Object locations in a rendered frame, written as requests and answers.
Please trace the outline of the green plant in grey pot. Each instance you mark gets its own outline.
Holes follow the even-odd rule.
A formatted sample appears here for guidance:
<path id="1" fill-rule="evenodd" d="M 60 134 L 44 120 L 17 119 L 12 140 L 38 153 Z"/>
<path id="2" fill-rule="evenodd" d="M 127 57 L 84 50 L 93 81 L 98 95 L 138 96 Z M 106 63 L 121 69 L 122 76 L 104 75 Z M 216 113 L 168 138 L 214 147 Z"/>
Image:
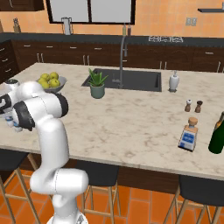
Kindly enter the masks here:
<path id="1" fill-rule="evenodd" d="M 106 75 L 102 77 L 102 73 L 95 73 L 92 70 L 89 70 L 90 81 L 90 94 L 95 99 L 101 99 L 105 95 L 105 85 L 104 81 L 108 78 Z"/>

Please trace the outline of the dark grey sink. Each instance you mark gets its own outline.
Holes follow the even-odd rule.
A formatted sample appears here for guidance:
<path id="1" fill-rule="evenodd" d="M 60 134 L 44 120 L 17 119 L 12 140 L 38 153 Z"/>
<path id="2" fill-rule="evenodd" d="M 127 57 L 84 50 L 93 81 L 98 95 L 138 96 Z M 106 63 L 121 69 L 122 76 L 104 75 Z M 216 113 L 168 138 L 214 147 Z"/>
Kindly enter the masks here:
<path id="1" fill-rule="evenodd" d="M 119 83 L 117 82 L 120 80 L 119 70 L 96 68 L 94 73 L 102 73 L 102 78 L 107 77 L 107 79 L 104 81 L 104 89 L 119 88 Z M 161 73 L 139 70 L 123 70 L 122 88 L 128 90 L 161 92 Z"/>

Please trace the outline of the grey spring tap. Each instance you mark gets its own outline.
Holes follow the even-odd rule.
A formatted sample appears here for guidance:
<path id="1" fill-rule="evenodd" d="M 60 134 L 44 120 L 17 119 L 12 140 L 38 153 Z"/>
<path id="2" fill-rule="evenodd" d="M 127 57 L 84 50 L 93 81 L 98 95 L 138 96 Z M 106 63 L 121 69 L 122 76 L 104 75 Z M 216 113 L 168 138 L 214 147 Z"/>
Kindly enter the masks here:
<path id="1" fill-rule="evenodd" d="M 126 36 L 122 36 L 122 42 L 121 42 L 121 47 L 120 47 L 120 67 L 119 67 L 119 78 L 112 79 L 113 83 L 116 83 L 118 85 L 118 88 L 122 89 L 123 88 L 123 55 L 124 53 L 126 53 L 125 55 L 127 55 L 127 47 L 124 49 L 124 44 L 125 44 L 125 39 Z"/>

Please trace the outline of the black stool with wooden legs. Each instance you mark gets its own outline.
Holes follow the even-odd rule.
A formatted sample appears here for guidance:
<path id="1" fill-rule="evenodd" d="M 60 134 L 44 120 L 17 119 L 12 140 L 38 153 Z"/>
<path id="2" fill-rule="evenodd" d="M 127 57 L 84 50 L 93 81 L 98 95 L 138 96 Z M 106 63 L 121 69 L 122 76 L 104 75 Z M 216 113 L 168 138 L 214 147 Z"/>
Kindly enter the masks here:
<path id="1" fill-rule="evenodd" d="M 121 215 L 119 190 L 117 184 L 119 166 L 78 160 L 76 163 L 76 169 L 85 171 L 89 179 L 87 190 L 80 196 L 81 211 L 84 214 L 97 214 L 109 217 L 111 224 L 115 224 L 115 202 L 117 202 L 118 215 Z M 93 190 L 104 191 L 108 193 L 108 213 L 94 210 Z"/>
<path id="2" fill-rule="evenodd" d="M 178 189 L 163 224 L 167 223 L 172 210 L 176 212 L 175 224 L 180 224 L 187 206 L 201 207 L 196 224 L 201 223 L 205 212 L 209 224 L 217 224 L 224 207 L 224 181 L 179 175 Z"/>
<path id="3" fill-rule="evenodd" d="M 14 217 L 14 214 L 11 209 L 11 204 L 9 202 L 9 199 L 15 199 L 15 200 L 24 200 L 27 201 L 30 205 L 31 211 L 34 215 L 35 221 L 37 224 L 40 224 L 40 220 L 37 214 L 37 211 L 35 209 L 35 206 L 32 202 L 31 198 L 31 189 L 26 187 L 25 184 L 25 178 L 30 178 L 29 175 L 24 175 L 21 173 L 20 165 L 23 163 L 25 158 L 28 158 L 31 166 L 34 170 L 37 170 L 37 164 L 32 156 L 31 153 L 28 152 L 22 152 L 17 150 L 6 150 L 6 149 L 0 149 L 0 171 L 12 171 L 11 177 L 6 181 L 6 183 L 3 182 L 1 176 L 0 176 L 0 191 L 3 195 L 3 200 L 7 206 L 7 209 L 9 211 L 12 224 L 16 224 L 16 219 Z M 13 194 L 9 194 L 5 191 L 8 184 L 12 181 L 12 179 L 17 176 L 20 185 L 22 186 L 22 189 L 24 191 L 24 196 L 17 196 Z"/>

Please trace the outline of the white soap dispenser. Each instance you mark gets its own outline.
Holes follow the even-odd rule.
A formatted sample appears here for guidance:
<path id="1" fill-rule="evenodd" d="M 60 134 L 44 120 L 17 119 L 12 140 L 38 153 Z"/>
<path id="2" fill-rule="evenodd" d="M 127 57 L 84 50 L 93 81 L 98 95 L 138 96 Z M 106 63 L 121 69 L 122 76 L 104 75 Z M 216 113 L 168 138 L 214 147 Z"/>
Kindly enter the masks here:
<path id="1" fill-rule="evenodd" d="M 177 75 L 177 72 L 174 72 L 174 74 L 169 79 L 169 90 L 171 92 L 176 92 L 178 84 L 179 84 L 179 77 Z"/>

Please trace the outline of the clear glass bottle blue label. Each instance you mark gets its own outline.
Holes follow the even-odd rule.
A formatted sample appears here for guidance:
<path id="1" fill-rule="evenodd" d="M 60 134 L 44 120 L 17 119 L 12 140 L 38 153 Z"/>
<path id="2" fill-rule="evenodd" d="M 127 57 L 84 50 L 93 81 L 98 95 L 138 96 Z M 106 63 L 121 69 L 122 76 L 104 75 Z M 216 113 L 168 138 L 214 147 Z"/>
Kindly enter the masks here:
<path id="1" fill-rule="evenodd" d="M 198 123 L 198 119 L 195 117 L 190 117 L 188 119 L 188 124 L 184 127 L 181 138 L 178 142 L 178 147 L 188 150 L 188 151 L 194 151 L 194 148 L 196 146 L 196 139 L 197 139 L 197 133 L 198 128 L 196 127 Z"/>

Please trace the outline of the brown shaker with dark top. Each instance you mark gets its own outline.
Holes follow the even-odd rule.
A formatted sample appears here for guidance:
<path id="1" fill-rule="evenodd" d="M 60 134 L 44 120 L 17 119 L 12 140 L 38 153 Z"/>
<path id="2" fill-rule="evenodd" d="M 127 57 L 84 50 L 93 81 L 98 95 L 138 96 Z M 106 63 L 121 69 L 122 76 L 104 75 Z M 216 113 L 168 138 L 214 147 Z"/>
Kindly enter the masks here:
<path id="1" fill-rule="evenodd" d="M 196 106 L 194 112 L 200 113 L 202 104 L 203 104 L 203 101 L 197 101 L 197 106 Z"/>

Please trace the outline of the grey jug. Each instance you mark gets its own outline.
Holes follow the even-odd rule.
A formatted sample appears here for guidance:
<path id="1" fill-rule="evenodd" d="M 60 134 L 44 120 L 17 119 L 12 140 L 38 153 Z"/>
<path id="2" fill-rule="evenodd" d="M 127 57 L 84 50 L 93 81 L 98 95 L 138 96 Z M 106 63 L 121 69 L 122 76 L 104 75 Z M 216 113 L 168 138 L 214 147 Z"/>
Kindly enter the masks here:
<path id="1" fill-rule="evenodd" d="M 72 26 L 71 26 L 71 22 L 72 19 L 70 17 L 63 17 L 61 19 L 62 22 L 62 29 L 65 35 L 71 35 L 72 32 Z"/>

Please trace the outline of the white plastic bottle blue label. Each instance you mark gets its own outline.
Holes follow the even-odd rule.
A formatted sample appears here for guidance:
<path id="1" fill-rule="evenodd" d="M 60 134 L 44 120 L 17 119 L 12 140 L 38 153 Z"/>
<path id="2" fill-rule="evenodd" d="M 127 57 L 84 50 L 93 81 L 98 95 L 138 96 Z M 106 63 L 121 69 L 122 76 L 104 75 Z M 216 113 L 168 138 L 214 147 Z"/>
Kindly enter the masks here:
<path id="1" fill-rule="evenodd" d="M 13 121 L 13 118 L 11 116 L 6 116 L 5 121 L 7 122 L 8 126 L 13 128 L 16 132 L 20 132 L 23 130 L 16 122 Z"/>

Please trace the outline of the black framed window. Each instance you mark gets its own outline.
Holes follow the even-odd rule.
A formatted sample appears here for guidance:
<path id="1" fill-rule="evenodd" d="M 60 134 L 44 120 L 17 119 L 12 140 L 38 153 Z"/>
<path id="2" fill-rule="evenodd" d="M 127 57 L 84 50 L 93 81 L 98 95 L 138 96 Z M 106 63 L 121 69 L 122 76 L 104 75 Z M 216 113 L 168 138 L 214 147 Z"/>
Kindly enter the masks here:
<path id="1" fill-rule="evenodd" d="M 51 24 L 71 18 L 73 24 L 135 23 L 136 0 L 46 0 Z"/>

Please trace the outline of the dark green glass bottle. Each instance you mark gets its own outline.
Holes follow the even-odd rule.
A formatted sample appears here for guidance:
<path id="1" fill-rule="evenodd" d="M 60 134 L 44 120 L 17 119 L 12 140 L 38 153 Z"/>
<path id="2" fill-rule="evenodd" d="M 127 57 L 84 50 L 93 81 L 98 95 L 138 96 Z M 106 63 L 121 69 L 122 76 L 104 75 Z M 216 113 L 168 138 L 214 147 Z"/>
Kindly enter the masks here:
<path id="1" fill-rule="evenodd" d="M 216 123 L 208 149 L 214 154 L 220 154 L 224 148 L 224 111 Z"/>

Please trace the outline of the wooden knife block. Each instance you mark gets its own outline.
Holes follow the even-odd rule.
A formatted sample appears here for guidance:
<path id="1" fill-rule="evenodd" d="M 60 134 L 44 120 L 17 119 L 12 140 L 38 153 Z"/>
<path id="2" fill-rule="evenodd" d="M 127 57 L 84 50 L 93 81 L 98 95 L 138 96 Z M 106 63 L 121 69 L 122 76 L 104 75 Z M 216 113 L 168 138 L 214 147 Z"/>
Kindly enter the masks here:
<path id="1" fill-rule="evenodd" d="M 18 23 L 18 18 L 17 17 L 13 18 L 13 23 L 14 23 L 14 26 L 13 26 L 14 32 L 15 33 L 21 33 L 21 28 L 20 28 L 20 25 Z"/>

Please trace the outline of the grey wall socket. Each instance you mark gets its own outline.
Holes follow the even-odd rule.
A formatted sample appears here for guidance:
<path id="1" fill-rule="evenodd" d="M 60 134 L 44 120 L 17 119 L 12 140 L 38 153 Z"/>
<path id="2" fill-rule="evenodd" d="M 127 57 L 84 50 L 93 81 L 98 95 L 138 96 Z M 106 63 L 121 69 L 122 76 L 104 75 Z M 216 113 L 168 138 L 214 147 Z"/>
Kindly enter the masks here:
<path id="1" fill-rule="evenodd" d="M 185 21 L 186 26 L 195 26 L 197 24 L 197 18 L 196 17 L 188 17 Z"/>

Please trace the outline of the dark brown wall cupboard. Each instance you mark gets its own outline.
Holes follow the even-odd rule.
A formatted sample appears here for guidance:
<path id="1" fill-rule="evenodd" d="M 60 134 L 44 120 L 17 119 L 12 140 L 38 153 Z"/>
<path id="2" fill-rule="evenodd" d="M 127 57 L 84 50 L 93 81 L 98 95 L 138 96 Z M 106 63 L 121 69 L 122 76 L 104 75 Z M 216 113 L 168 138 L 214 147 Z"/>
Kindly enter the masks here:
<path id="1" fill-rule="evenodd" d="M 0 0 L 0 11 L 42 11 L 43 0 Z"/>

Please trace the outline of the dark wall shelf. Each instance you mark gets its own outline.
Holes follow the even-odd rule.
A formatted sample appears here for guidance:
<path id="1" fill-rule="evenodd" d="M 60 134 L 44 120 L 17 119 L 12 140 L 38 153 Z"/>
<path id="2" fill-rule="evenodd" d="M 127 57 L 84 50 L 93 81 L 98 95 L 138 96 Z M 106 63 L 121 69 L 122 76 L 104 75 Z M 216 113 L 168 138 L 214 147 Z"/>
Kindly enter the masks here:
<path id="1" fill-rule="evenodd" d="M 201 13 L 224 13 L 223 9 L 200 9 L 198 11 Z"/>

